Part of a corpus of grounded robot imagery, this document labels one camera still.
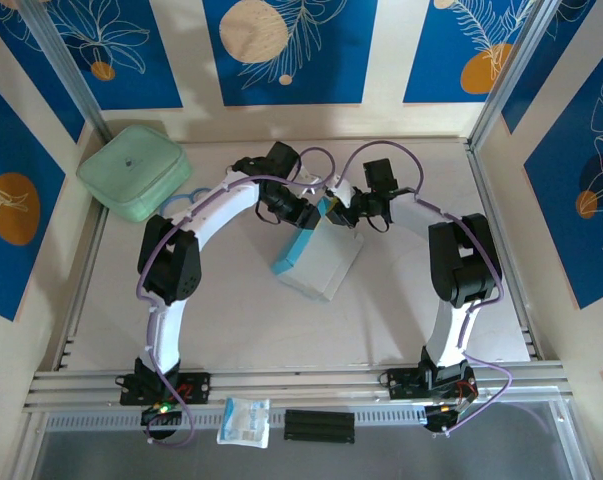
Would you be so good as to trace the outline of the teal and white paper box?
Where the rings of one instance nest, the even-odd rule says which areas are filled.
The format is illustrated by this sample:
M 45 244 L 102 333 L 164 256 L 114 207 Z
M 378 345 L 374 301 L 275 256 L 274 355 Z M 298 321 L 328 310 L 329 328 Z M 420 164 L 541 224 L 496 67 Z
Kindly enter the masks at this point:
M 311 299 L 331 301 L 360 253 L 364 237 L 333 224 L 331 202 L 322 198 L 320 220 L 313 230 L 298 228 L 271 266 L 275 277 Z

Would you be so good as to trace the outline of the mint green zipped case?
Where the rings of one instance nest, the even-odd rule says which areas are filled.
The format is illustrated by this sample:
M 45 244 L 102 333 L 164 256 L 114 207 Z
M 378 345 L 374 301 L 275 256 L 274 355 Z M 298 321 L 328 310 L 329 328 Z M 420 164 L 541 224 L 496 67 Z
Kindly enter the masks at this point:
M 184 149 L 143 125 L 122 130 L 76 172 L 96 200 L 130 222 L 149 218 L 191 174 Z

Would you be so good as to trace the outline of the black right controller board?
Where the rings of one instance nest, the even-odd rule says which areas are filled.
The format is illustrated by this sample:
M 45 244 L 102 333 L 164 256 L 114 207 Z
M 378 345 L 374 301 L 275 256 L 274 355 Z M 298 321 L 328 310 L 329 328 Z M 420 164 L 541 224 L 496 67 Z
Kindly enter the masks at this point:
M 462 416 L 470 408 L 472 403 L 468 400 L 461 400 L 454 405 L 444 404 L 425 407 L 425 428 L 434 436 L 448 436 L 450 432 L 460 425 Z

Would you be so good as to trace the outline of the black controller board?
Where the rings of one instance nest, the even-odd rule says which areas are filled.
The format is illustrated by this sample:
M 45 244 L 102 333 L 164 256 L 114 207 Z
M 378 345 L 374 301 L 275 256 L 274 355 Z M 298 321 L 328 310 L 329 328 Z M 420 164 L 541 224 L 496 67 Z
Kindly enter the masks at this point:
M 175 430 L 165 429 L 181 423 L 182 413 L 174 404 L 157 403 L 141 414 L 141 426 L 149 441 L 163 441 L 172 436 Z
M 425 407 L 425 428 L 434 436 L 448 436 L 450 432 L 460 425 L 462 416 L 470 408 L 472 403 L 468 400 L 461 400 L 454 405 L 444 404 Z

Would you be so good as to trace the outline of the white gauze packet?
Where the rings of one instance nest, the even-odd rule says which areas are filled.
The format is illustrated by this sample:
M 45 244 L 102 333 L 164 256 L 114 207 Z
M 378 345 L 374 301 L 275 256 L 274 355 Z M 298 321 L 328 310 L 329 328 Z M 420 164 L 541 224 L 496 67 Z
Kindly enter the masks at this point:
M 228 397 L 217 433 L 217 443 L 266 449 L 270 436 L 269 414 L 269 399 Z

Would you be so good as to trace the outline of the black ribbed block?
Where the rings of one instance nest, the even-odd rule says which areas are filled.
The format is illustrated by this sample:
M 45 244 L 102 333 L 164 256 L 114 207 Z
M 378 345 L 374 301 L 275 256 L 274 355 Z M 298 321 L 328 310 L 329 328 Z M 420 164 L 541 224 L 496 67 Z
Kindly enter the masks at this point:
M 284 439 L 335 444 L 355 443 L 355 416 L 348 412 L 288 409 Z

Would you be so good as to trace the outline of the black left controller board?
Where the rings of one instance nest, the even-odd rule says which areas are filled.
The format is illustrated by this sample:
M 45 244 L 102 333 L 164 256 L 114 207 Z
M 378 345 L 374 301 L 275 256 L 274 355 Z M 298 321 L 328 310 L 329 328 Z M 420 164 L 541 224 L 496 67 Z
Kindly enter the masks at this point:
M 141 414 L 141 426 L 149 441 L 163 441 L 172 436 L 175 430 L 165 429 L 181 423 L 182 413 L 174 404 L 157 403 Z

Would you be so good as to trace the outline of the aluminium right side rail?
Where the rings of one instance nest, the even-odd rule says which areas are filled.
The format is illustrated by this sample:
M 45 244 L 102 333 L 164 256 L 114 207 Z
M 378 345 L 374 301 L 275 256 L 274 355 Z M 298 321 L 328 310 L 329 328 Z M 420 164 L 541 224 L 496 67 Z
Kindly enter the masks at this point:
M 491 188 L 488 175 L 476 147 L 470 140 L 467 140 L 465 148 L 478 194 L 490 224 L 494 245 L 503 272 L 503 278 L 510 296 L 510 302 L 512 303 L 522 332 L 524 333 L 525 343 L 530 347 L 529 356 L 536 361 L 545 360 L 545 354 L 536 338 L 536 332 L 528 312 L 528 298 L 521 284 L 520 276 L 514 262 L 513 252 L 508 245 L 505 225 L 501 216 L 501 211 L 497 205 L 496 196 Z

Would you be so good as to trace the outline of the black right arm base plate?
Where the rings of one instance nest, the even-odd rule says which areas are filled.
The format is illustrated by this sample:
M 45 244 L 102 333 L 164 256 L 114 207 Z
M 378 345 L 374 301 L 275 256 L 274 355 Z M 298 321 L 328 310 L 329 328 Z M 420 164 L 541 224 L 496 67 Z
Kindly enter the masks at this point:
M 466 362 L 445 368 L 393 368 L 386 376 L 392 400 L 473 401 L 477 397 L 476 387 L 470 382 L 474 371 Z

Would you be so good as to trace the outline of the aluminium front frame rail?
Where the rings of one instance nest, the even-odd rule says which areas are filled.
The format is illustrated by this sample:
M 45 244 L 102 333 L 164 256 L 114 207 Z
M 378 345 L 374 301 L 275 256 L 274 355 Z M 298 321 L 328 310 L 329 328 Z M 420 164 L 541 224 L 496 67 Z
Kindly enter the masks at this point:
M 501 399 L 541 400 L 570 397 L 572 388 L 558 361 L 505 363 L 513 381 Z M 228 397 L 269 399 L 278 407 L 388 405 L 385 366 L 342 369 L 211 370 L 206 407 L 219 407 Z M 28 413 L 115 411 L 121 388 L 115 384 L 124 371 L 37 372 L 26 394 Z

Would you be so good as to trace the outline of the aluminium right frame post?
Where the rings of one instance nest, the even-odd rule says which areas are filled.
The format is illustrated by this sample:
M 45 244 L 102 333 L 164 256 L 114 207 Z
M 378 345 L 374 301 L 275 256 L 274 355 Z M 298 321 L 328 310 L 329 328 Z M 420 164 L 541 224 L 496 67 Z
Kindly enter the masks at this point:
M 470 152 L 479 151 L 499 122 L 508 134 L 516 131 L 574 34 L 571 2 L 530 0 L 531 14 L 468 137 Z

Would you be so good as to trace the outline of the aluminium frame post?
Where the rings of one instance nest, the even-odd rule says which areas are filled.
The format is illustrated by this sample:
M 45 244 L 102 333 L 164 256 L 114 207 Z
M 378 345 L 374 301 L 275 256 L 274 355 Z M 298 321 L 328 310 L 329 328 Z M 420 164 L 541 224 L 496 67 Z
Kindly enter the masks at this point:
M 113 139 L 99 104 L 65 45 L 45 6 L 39 0 L 15 0 L 21 17 L 73 103 L 103 143 Z
M 531 14 L 468 137 L 470 152 L 479 151 L 499 122 L 508 134 L 516 131 L 574 34 L 571 2 L 530 0 Z

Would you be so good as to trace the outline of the aluminium left side rail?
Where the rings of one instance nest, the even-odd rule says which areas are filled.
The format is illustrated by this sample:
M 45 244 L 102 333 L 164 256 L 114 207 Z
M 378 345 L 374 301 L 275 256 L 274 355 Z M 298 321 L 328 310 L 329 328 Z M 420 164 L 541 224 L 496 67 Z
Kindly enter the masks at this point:
M 81 240 L 77 252 L 79 253 L 80 267 L 78 279 L 68 305 L 59 341 L 53 357 L 52 370 L 58 371 L 66 367 L 66 346 L 74 343 L 74 337 L 84 309 L 87 293 L 92 278 L 98 250 L 108 218 L 108 209 L 94 204 L 90 207 L 86 221 L 87 233 L 83 235 L 86 240 Z

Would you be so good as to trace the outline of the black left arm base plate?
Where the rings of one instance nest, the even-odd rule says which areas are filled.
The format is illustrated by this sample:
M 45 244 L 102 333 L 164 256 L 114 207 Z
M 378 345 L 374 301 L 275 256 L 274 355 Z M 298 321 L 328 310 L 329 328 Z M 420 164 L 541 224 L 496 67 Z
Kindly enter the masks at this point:
M 207 404 L 210 394 L 211 376 L 207 373 L 185 373 L 180 372 L 166 376 L 174 390 L 188 405 Z M 134 374 L 118 376 L 115 384 L 121 388 L 120 404 L 125 406 L 150 406 L 165 401 L 177 404 L 174 395 L 167 389 L 164 383 L 156 377 L 159 382 L 157 389 L 143 386 Z

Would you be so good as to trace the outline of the aluminium left frame post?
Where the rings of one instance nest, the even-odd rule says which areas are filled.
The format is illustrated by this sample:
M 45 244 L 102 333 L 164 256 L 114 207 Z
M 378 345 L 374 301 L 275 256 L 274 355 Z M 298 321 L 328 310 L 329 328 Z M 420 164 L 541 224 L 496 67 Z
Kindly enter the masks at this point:
M 39 0 L 15 0 L 21 17 L 73 103 L 103 143 L 113 139 L 99 104 L 65 45 L 45 6 Z

